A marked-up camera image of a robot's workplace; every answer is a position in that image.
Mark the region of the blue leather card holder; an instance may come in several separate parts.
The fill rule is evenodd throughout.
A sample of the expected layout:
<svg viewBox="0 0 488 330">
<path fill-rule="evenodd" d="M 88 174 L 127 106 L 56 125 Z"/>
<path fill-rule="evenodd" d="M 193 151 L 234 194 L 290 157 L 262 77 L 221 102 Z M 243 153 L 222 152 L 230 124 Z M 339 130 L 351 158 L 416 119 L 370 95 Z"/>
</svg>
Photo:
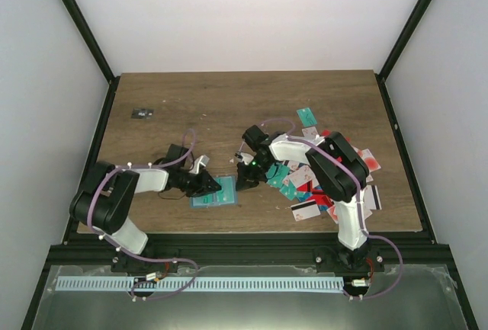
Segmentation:
<svg viewBox="0 0 488 330">
<path fill-rule="evenodd" d="M 236 177 L 233 177 L 233 182 L 234 182 L 234 189 L 235 189 L 235 202 L 232 204 L 224 204 L 224 205 L 236 205 L 238 198 L 237 198 L 237 192 L 236 192 Z M 201 197 L 192 197 L 190 199 L 190 208 L 207 208 L 207 207 L 219 207 L 219 206 L 224 206 L 224 205 L 219 205 L 217 202 L 217 192 L 216 193 L 211 193 L 207 194 Z"/>
</svg>

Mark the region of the white magnetic stripe card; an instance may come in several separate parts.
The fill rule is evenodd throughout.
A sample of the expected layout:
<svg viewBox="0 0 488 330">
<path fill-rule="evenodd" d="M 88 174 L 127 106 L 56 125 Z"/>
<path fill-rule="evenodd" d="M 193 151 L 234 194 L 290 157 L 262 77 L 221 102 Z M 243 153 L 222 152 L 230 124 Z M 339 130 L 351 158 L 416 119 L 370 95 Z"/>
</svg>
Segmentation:
<svg viewBox="0 0 488 330">
<path fill-rule="evenodd" d="M 311 219 L 320 215 L 319 206 L 315 200 L 306 200 L 291 206 L 291 212 L 296 222 Z"/>
</svg>

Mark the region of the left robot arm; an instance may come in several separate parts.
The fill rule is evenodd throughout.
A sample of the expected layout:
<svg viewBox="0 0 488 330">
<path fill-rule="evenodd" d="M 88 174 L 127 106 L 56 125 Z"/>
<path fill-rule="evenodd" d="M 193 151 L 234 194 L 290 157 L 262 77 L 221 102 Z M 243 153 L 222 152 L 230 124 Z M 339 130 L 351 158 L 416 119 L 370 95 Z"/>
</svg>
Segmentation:
<svg viewBox="0 0 488 330">
<path fill-rule="evenodd" d="M 209 158 L 201 155 L 187 169 L 185 163 L 191 156 L 189 148 L 171 144 L 166 156 L 145 166 L 117 168 L 96 162 L 72 199 L 70 216 L 130 252 L 128 260 L 136 270 L 149 271 L 156 263 L 156 253 L 146 247 L 147 234 L 129 218 L 133 197 L 178 189 L 194 198 L 222 190 L 207 171 Z"/>
</svg>

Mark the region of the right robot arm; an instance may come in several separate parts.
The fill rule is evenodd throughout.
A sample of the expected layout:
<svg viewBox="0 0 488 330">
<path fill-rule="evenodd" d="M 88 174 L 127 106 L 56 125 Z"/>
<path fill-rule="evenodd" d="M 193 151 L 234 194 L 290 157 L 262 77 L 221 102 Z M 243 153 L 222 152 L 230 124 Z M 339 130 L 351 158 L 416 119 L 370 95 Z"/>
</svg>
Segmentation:
<svg viewBox="0 0 488 330">
<path fill-rule="evenodd" d="M 278 163 L 293 161 L 309 168 L 335 207 L 340 265 L 347 271 L 359 269 L 369 253 L 363 200 L 370 172 L 345 137 L 339 132 L 312 139 L 282 132 L 268 135 L 253 125 L 242 139 L 252 153 L 236 153 L 236 190 L 248 190 L 268 181 L 266 173 Z"/>
</svg>

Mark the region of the teal VIP card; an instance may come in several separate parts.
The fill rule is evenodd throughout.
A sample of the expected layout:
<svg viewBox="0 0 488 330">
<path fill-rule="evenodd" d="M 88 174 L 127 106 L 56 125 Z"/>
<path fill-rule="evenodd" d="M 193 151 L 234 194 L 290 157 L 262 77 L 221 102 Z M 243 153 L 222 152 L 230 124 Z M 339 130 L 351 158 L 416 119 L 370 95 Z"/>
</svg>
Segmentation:
<svg viewBox="0 0 488 330">
<path fill-rule="evenodd" d="M 218 183 L 221 190 L 217 192 L 217 202 L 219 205 L 232 204 L 235 202 L 235 189 L 232 176 L 219 177 Z"/>
</svg>

